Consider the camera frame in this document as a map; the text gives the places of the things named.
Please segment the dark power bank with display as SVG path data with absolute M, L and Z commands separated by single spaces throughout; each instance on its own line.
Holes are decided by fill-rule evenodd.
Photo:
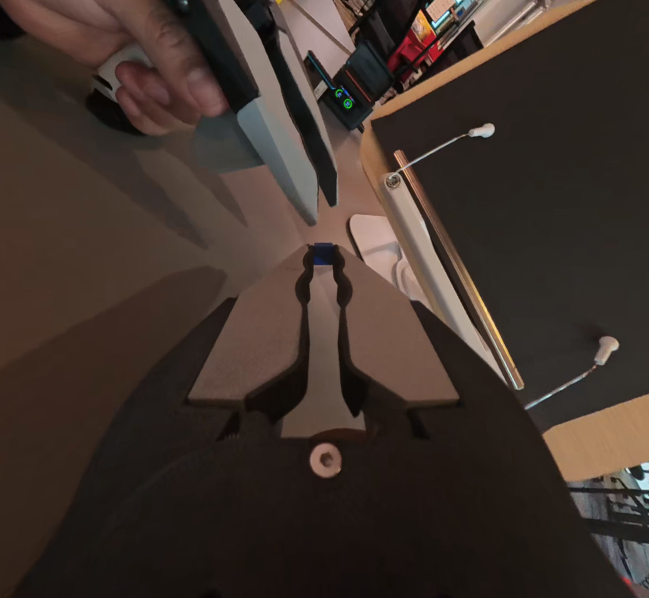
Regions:
M 348 131 L 361 129 L 392 87 L 393 73 L 374 46 L 362 41 L 332 77 L 322 100 Z

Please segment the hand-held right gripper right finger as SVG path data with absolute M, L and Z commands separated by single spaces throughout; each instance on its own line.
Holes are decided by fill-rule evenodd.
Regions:
M 343 247 L 332 247 L 339 305 L 341 392 L 351 414 L 368 403 L 407 412 L 454 406 L 450 376 L 409 298 Z

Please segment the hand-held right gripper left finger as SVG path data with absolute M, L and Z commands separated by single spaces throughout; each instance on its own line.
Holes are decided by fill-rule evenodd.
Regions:
M 189 392 L 192 405 L 282 420 L 306 394 L 311 247 L 303 245 L 234 301 Z

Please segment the book stand with black board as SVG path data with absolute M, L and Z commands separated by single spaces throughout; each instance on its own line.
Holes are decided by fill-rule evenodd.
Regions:
M 648 463 L 648 0 L 553 9 L 379 107 L 361 161 L 407 171 L 446 272 L 566 480 Z

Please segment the person's left hand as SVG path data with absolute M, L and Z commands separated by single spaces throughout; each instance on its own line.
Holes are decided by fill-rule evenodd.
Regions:
M 1 0 L 1 7 L 27 34 L 91 67 L 139 45 L 152 67 L 120 63 L 116 99 L 144 134 L 195 128 L 229 106 L 199 47 L 162 0 Z

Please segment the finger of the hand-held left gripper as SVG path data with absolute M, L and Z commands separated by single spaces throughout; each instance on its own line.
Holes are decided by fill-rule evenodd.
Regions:
M 289 116 L 300 134 L 330 207 L 339 202 L 337 162 L 312 83 L 286 20 L 275 3 L 255 1 L 250 21 L 259 34 L 279 82 Z
M 304 222 L 318 219 L 319 185 L 258 33 L 234 0 L 218 0 L 258 89 L 236 112 L 238 124 Z

